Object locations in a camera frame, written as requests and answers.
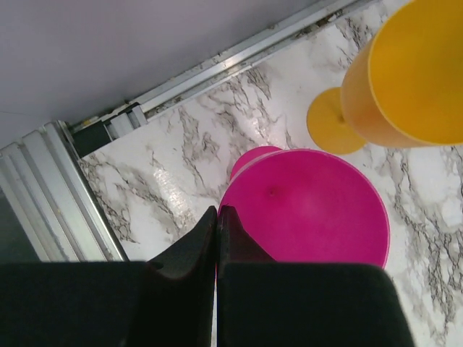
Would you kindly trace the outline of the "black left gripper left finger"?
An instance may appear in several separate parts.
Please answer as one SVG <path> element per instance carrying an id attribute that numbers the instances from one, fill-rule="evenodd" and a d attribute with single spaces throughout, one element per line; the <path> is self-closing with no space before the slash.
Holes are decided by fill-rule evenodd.
<path id="1" fill-rule="evenodd" d="M 1 266 L 3 346 L 209 346 L 217 211 L 141 262 Z"/>

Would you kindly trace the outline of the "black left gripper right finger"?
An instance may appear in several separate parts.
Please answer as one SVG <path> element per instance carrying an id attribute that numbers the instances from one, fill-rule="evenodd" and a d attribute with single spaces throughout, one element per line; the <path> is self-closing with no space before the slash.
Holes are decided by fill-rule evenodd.
<path id="1" fill-rule="evenodd" d="M 413 346 L 393 282 L 373 265 L 277 262 L 237 211 L 218 217 L 219 346 Z"/>

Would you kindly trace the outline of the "pink wine glass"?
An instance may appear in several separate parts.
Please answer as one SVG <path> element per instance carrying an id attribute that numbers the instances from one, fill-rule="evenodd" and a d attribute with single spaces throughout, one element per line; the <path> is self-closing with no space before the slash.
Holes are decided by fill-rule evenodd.
<path id="1" fill-rule="evenodd" d="M 310 149 L 261 146 L 233 165 L 219 213 L 236 210 L 243 229 L 279 262 L 385 267 L 385 205 L 352 164 Z"/>

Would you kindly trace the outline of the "yellow wine glass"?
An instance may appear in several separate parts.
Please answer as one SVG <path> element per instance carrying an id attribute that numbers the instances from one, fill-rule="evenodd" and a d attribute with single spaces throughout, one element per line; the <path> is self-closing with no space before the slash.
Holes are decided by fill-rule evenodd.
<path id="1" fill-rule="evenodd" d="M 307 112 L 313 142 L 344 155 L 462 143 L 462 3 L 411 1 Z"/>

